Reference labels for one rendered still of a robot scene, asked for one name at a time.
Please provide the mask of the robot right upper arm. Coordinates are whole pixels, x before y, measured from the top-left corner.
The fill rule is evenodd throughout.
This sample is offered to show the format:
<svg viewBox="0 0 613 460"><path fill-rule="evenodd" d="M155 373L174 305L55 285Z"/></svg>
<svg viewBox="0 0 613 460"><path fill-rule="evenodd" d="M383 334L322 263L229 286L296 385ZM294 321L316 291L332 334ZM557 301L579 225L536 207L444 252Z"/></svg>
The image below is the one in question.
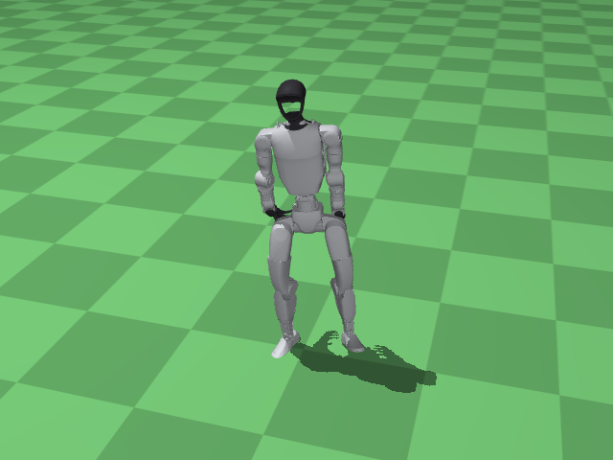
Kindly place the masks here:
<svg viewBox="0 0 613 460"><path fill-rule="evenodd" d="M271 136L274 127L262 129L255 140L257 163L260 170L255 176L256 185L270 188L275 182L272 173L272 149Z"/></svg>

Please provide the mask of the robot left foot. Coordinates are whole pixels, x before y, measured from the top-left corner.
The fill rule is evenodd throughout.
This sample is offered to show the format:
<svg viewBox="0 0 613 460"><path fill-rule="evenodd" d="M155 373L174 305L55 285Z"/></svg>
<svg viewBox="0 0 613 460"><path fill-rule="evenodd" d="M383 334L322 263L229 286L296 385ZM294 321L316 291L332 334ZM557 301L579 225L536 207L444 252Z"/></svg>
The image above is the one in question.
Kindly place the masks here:
<svg viewBox="0 0 613 460"><path fill-rule="evenodd" d="M363 352L365 351L364 345L359 341L358 337L355 333L350 333L348 336L345 336L345 333L342 332L341 342L346 345L346 348L352 352Z"/></svg>

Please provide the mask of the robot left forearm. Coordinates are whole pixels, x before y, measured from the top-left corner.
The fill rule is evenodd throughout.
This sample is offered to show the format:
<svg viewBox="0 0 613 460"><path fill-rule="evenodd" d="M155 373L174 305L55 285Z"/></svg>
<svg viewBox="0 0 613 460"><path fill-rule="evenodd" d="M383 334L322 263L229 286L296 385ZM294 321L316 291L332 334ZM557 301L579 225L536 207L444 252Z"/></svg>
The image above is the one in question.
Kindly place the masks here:
<svg viewBox="0 0 613 460"><path fill-rule="evenodd" d="M343 216L345 215L345 177L342 173L342 185L341 186L329 186L330 192L330 205L331 205L331 213L334 215L335 212L341 211Z"/></svg>

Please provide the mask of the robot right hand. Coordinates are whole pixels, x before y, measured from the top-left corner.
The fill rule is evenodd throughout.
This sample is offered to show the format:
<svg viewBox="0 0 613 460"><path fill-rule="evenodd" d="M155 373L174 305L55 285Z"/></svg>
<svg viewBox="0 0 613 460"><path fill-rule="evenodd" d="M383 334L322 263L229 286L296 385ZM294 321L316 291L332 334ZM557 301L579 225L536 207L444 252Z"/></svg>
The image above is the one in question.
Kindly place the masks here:
<svg viewBox="0 0 613 460"><path fill-rule="evenodd" d="M271 209L265 211L265 213L268 216L273 217L275 220L278 219L278 218L281 218L281 217L285 217L284 214L292 212L292 210L289 210L289 211L280 210L279 208L277 208L276 204L275 204L275 209L276 209L276 211L273 211Z"/></svg>

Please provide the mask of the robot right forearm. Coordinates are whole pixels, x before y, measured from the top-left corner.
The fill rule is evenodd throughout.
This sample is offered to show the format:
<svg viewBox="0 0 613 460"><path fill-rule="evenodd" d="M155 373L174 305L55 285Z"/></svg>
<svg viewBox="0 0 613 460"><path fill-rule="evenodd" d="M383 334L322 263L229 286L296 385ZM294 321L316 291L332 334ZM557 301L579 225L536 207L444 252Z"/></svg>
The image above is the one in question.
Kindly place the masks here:
<svg viewBox="0 0 613 460"><path fill-rule="evenodd" d="M274 198L274 187L273 185L270 188L264 188L262 186L257 185L258 191L261 195L261 206L262 206L262 211L265 213L266 210L273 210L276 211L275 209L275 198Z"/></svg>

